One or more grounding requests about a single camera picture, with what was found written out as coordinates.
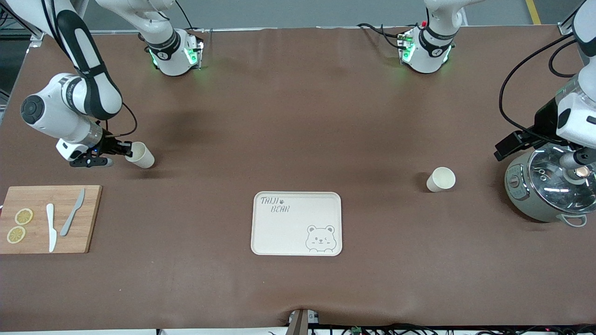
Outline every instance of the white cup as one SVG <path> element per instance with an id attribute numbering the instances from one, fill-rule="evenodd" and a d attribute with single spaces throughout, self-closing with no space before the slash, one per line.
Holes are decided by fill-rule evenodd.
<path id="1" fill-rule="evenodd" d="M 447 167 L 437 167 L 426 181 L 426 187 L 432 192 L 448 190 L 455 185 L 455 174 Z"/>
<path id="2" fill-rule="evenodd" d="M 131 150 L 132 157 L 125 156 L 126 160 L 139 168 L 147 169 L 155 163 L 155 157 L 143 142 L 133 142 Z"/>

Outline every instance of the knife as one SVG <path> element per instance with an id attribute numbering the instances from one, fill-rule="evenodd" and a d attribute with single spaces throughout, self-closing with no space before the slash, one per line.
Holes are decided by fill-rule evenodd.
<path id="1" fill-rule="evenodd" d="M 49 203 L 45 206 L 45 210 L 48 214 L 49 252 L 53 252 L 56 247 L 56 238 L 58 237 L 58 232 L 54 229 L 54 204 Z"/>
<path id="2" fill-rule="evenodd" d="M 70 212 L 69 218 L 66 219 L 64 226 L 62 226 L 62 230 L 60 231 L 60 236 L 66 236 L 69 233 L 70 224 L 73 223 L 73 218 L 75 218 L 75 213 L 81 206 L 83 206 L 83 199 L 85 199 L 85 189 L 83 188 L 80 191 L 79 198 L 74 203 L 74 207 L 72 212 Z"/>

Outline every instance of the table surface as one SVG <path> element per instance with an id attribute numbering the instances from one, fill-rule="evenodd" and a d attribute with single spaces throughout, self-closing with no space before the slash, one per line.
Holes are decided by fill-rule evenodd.
<path id="1" fill-rule="evenodd" d="M 467 27 L 432 75 L 401 66 L 382 36 L 358 29 L 205 36 L 204 68 L 166 77 L 135 35 L 97 36 L 156 166 L 116 157 L 69 168 L 28 127 L 20 101 L 72 65 L 54 41 L 31 49 L 0 128 L 0 192 L 11 185 L 97 184 L 89 253 L 0 258 L 0 330 L 265 327 L 309 308 L 322 323 L 576 324 L 596 321 L 596 217 L 582 229 L 515 210 L 510 160 L 493 145 L 514 129 L 498 91 L 554 26 Z M 512 79 L 505 108 L 529 125 L 564 83 L 548 54 Z M 559 71 L 581 67 L 568 48 Z M 132 127 L 124 110 L 110 130 Z M 451 191 L 424 188 L 450 167 Z M 342 197 L 336 257 L 250 250 L 259 191 Z"/>

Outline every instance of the cutting board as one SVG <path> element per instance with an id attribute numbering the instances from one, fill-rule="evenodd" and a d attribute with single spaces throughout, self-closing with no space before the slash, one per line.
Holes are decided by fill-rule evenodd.
<path id="1" fill-rule="evenodd" d="M 75 206 L 82 188 L 85 199 L 74 215 L 69 233 L 62 237 L 60 230 Z M 48 215 L 46 205 L 54 204 L 54 229 L 58 232 L 56 247 L 52 253 L 86 253 L 93 233 L 97 207 L 100 204 L 101 186 L 13 186 L 8 189 L 2 215 L 0 215 L 0 254 L 7 253 L 49 253 Z M 33 211 L 33 219 L 23 227 L 25 238 L 11 244 L 8 231 L 17 226 L 14 216 L 23 209 Z"/>

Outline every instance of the pot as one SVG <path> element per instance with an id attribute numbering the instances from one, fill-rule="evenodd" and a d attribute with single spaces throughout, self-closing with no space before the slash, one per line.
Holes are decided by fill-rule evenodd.
<path id="1" fill-rule="evenodd" d="M 547 144 L 509 164 L 505 189 L 513 204 L 527 216 L 543 222 L 562 221 L 583 227 L 586 214 L 596 210 L 595 166 L 568 170 L 559 160 L 568 147 Z M 573 224 L 571 219 L 580 220 Z"/>

